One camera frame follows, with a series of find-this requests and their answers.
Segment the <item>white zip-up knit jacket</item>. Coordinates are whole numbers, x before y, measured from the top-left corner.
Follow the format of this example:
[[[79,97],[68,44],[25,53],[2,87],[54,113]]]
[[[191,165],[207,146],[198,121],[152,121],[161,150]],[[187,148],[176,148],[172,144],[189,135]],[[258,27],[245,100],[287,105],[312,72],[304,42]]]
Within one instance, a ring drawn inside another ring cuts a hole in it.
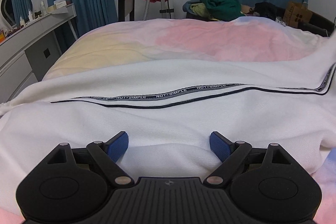
[[[59,143],[85,147],[125,131],[120,160],[139,176],[206,176],[209,135],[282,145],[308,173],[335,147],[335,37],[296,61],[159,60],[45,80],[1,105],[1,208]]]

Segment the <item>pastel pink blue bed cover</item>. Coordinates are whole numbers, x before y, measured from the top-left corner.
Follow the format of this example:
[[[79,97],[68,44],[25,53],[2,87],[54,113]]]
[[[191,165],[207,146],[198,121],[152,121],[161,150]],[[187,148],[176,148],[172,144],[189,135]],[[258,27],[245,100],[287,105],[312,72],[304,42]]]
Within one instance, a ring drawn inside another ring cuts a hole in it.
[[[269,19],[244,17],[231,22],[155,19],[114,23],[88,32],[40,81],[95,69],[159,60],[270,63],[303,59],[328,38]],[[335,223],[335,147],[321,167],[310,173],[322,189],[317,223]],[[1,223],[23,217],[1,208]]]

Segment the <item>white dressing table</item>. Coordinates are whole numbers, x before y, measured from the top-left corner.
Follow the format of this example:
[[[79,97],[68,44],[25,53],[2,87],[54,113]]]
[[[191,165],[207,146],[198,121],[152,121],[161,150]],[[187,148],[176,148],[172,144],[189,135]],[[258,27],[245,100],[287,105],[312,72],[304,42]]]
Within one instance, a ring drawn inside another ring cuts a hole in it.
[[[41,81],[62,55],[54,30],[67,24],[77,39],[71,20],[76,17],[70,4],[23,27],[1,43],[1,102],[16,97],[23,89]]]

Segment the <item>green hoodie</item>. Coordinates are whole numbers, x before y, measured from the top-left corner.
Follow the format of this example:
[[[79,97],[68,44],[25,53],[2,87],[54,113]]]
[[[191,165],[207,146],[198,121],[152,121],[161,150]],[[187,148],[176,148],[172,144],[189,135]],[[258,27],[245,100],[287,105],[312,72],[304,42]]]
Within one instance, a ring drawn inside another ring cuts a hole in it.
[[[200,0],[210,13],[218,20],[229,22],[245,16],[238,0]]]

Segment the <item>black clothing pile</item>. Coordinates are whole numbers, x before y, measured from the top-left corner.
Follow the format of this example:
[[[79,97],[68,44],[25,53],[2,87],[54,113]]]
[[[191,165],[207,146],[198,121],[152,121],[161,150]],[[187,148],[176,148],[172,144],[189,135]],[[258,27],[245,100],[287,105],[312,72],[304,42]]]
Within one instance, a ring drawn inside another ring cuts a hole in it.
[[[257,12],[261,17],[275,21],[277,17],[283,18],[285,9],[269,2],[260,2],[255,4],[253,12]]]

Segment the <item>brown paper bag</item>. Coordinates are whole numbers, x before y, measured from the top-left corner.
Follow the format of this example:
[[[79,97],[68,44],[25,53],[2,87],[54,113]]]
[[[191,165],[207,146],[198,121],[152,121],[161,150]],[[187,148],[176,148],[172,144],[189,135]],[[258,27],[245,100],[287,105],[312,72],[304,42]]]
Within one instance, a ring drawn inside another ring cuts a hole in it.
[[[298,28],[299,23],[309,23],[312,15],[313,12],[308,9],[307,2],[297,3],[290,1],[282,20],[287,26]]]

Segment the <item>orange box on table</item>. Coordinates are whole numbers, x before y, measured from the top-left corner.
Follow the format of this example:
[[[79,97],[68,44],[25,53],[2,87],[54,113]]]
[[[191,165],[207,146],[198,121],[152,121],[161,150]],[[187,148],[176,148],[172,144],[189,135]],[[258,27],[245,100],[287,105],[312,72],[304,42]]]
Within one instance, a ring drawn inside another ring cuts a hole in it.
[[[2,29],[0,29],[0,43],[2,43],[6,39],[5,33]]]

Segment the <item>wavy black framed mirror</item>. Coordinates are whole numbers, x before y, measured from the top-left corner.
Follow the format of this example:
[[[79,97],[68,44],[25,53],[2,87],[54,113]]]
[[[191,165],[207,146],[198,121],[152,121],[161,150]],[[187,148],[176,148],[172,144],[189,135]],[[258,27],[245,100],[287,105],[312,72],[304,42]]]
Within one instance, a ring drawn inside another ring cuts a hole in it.
[[[10,27],[18,27],[20,19],[27,20],[33,11],[31,0],[1,0],[1,14]]]

